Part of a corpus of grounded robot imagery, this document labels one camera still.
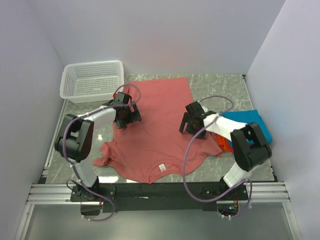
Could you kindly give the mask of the salmon pink t shirt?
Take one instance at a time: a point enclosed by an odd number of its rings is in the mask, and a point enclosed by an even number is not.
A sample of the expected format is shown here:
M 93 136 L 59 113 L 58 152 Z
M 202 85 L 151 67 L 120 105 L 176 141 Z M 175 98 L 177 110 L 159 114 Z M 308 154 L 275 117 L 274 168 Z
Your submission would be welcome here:
M 193 137 L 179 132 L 185 107 L 193 102 L 186 77 L 132 81 L 123 90 L 133 100 L 140 99 L 141 121 L 125 129 L 114 126 L 112 141 L 102 144 L 102 157 L 93 161 L 95 166 L 108 166 L 126 179 L 151 184 L 169 174 L 189 174 L 207 156 L 222 153 L 208 132 L 205 139 L 194 140 L 183 163 Z

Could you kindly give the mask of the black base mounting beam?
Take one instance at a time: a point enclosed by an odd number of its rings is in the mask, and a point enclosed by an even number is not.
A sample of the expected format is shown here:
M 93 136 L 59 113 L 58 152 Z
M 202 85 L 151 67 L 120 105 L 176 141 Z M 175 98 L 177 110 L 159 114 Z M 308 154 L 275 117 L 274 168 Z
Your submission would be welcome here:
M 218 197 L 227 190 L 221 182 L 173 183 L 101 183 L 95 196 L 82 186 L 72 187 L 70 201 L 81 204 L 85 216 L 100 212 L 203 210 L 217 211 L 217 201 L 199 202 L 188 193 L 202 200 Z

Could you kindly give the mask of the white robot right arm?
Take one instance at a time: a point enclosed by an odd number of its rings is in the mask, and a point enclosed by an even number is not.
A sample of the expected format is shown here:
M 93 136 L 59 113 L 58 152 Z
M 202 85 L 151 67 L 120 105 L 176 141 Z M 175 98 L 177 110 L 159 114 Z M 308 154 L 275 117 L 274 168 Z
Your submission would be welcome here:
M 236 185 L 272 156 L 261 127 L 256 122 L 238 122 L 220 113 L 205 111 L 198 101 L 188 104 L 185 109 L 179 132 L 193 135 L 191 142 L 204 139 L 207 132 L 231 141 L 234 164 L 222 177 L 219 193 L 226 200 L 232 199 L 237 194 Z

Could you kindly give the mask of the blue folded t shirt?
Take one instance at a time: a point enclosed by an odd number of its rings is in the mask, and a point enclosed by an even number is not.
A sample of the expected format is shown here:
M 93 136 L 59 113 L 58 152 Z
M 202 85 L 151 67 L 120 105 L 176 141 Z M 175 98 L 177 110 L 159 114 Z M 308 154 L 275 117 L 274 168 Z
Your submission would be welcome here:
M 263 121 L 262 117 L 259 115 L 259 112 L 256 109 L 246 111 L 229 111 L 223 113 L 222 116 L 236 122 L 246 124 L 257 123 L 260 126 L 266 141 L 270 144 L 273 140 L 265 122 Z

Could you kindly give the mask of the orange folded t shirt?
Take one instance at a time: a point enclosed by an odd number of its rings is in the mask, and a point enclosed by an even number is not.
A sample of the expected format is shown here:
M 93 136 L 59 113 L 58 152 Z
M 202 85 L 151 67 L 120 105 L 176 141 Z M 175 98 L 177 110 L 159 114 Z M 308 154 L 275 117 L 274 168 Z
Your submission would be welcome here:
M 232 147 L 231 147 L 231 144 L 228 141 L 228 139 L 226 139 L 223 136 L 218 135 L 218 134 L 216 134 L 215 136 L 216 136 L 216 142 L 217 142 L 218 146 L 220 147 L 220 149 L 223 152 L 230 152 L 230 148 L 232 148 Z

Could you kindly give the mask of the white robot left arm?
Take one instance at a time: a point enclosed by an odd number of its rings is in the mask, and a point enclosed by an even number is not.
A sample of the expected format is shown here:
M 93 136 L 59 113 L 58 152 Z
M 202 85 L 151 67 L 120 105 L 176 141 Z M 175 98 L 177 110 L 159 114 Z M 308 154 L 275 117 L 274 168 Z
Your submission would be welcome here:
M 124 92 L 115 93 L 112 100 L 95 110 L 64 117 L 54 149 L 70 164 L 77 177 L 77 184 L 83 187 L 82 195 L 88 201 L 94 201 L 100 195 L 99 178 L 87 161 L 95 129 L 108 123 L 114 123 L 117 129 L 125 129 L 129 124 L 141 120 L 137 102 Z

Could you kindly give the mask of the white perforated plastic basket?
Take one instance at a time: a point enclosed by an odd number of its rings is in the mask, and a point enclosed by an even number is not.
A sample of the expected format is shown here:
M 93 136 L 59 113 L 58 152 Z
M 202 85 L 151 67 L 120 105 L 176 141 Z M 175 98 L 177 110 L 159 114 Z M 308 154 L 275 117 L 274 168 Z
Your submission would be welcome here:
M 74 104 L 108 101 L 124 84 L 119 60 L 68 64 L 61 76 L 59 95 Z

